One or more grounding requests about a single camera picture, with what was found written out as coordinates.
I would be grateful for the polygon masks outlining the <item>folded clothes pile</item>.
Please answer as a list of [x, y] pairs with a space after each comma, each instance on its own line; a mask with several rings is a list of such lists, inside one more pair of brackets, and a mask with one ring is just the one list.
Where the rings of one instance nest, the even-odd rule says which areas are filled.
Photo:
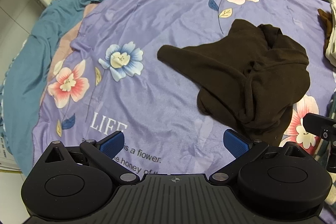
[[325, 40], [323, 44], [323, 53], [332, 66], [336, 66], [335, 58], [335, 3], [336, 0], [330, 0], [330, 12], [318, 9], [318, 15], [325, 28]]

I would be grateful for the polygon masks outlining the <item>dark brown sweater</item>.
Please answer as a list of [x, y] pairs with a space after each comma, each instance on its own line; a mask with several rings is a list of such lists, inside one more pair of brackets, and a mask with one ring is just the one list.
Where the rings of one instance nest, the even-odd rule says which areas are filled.
[[310, 87], [305, 48], [270, 24], [236, 19], [217, 42], [165, 45], [157, 57], [198, 85], [202, 114], [273, 146], [280, 144], [293, 105]]

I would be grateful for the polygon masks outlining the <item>purple floral bed sheet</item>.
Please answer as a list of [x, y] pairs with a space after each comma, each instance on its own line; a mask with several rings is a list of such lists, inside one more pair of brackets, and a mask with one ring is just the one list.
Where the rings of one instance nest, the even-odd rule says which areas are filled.
[[[335, 179], [315, 159], [321, 139], [302, 124], [307, 113], [324, 116], [335, 91], [318, 9], [330, 12], [330, 5], [321, 0], [97, 5], [83, 19], [72, 52], [57, 52], [50, 68], [33, 130], [35, 165], [22, 188], [29, 223], [335, 223], [327, 206]], [[225, 130], [232, 128], [202, 114], [198, 85], [159, 61], [157, 53], [165, 45], [217, 42], [236, 19], [270, 24], [303, 46], [310, 87], [293, 105], [278, 146], [267, 143], [268, 150], [230, 183], [210, 183], [213, 173], [235, 160], [223, 144]], [[125, 144], [113, 160], [138, 175], [138, 183], [113, 182], [80, 151], [82, 142], [115, 131], [123, 132]]]

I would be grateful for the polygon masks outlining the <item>teal blanket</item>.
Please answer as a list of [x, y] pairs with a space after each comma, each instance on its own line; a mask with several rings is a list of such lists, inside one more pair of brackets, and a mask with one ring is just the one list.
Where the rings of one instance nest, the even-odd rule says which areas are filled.
[[84, 17], [85, 8], [104, 0], [54, 0], [42, 12], [1, 84], [1, 136], [24, 175], [33, 167], [33, 128], [60, 39]]

